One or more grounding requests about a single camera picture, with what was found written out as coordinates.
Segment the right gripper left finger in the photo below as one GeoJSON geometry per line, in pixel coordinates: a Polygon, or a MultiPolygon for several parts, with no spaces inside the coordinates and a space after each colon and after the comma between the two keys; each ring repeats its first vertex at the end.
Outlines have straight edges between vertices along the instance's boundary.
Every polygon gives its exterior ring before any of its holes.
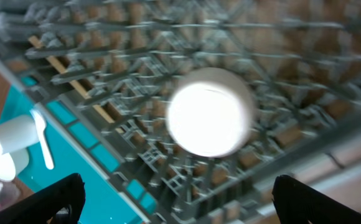
{"type": "Polygon", "coordinates": [[[77,224],[85,201],[85,183],[73,173],[1,210],[0,224],[77,224]]]}

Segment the white bowl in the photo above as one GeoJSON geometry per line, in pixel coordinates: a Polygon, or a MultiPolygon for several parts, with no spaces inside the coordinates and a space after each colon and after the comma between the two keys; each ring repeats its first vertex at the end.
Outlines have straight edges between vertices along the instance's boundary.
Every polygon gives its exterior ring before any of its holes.
{"type": "Polygon", "coordinates": [[[225,157],[249,140],[256,116],[246,81],[228,70],[208,67],[179,80],[166,108],[166,128],[187,152],[225,157]]]}

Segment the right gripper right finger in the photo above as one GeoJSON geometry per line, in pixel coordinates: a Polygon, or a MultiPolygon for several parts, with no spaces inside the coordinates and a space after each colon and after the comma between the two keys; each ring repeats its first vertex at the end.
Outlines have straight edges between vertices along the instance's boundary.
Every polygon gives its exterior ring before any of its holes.
{"type": "Polygon", "coordinates": [[[281,224],[361,224],[361,213],[288,175],[275,179],[272,195],[281,224]]]}

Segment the white plastic fork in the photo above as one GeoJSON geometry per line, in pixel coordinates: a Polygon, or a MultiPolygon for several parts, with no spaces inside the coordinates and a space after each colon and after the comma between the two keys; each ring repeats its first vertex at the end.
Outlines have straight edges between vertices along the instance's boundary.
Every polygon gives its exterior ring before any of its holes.
{"type": "Polygon", "coordinates": [[[53,161],[53,157],[51,155],[49,145],[48,145],[46,137],[45,137],[45,129],[47,127],[47,122],[46,122],[45,118],[43,117],[43,115],[38,110],[32,109],[32,110],[30,110],[30,113],[35,122],[35,128],[36,128],[37,135],[39,138],[45,166],[49,170],[52,170],[55,167],[54,161],[53,161]]]}

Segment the wooden chopstick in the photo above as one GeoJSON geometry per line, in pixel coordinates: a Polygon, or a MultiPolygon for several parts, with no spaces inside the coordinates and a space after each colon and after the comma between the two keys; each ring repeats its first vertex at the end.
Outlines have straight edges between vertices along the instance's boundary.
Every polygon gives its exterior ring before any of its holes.
{"type": "Polygon", "coordinates": [[[52,78],[52,83],[55,85],[71,84],[83,97],[83,101],[77,107],[83,110],[94,108],[108,122],[108,126],[101,129],[102,134],[124,133],[124,129],[121,127],[123,122],[114,119],[107,110],[107,105],[113,99],[114,93],[96,88],[87,90],[80,83],[82,80],[99,75],[100,71],[84,66],[78,58],[80,51],[76,47],[67,46],[56,37],[45,43],[41,37],[33,35],[29,37],[29,42],[34,49],[29,50],[27,56],[30,58],[45,58],[59,72],[58,75],[52,78]]]}

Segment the white paper cup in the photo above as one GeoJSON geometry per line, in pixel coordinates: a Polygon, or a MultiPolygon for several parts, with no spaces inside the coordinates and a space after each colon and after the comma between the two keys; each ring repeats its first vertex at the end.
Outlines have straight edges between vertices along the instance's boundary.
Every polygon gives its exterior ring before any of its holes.
{"type": "Polygon", "coordinates": [[[38,142],[34,120],[28,115],[21,115],[0,124],[1,181],[12,181],[27,167],[27,148],[38,142]]]}

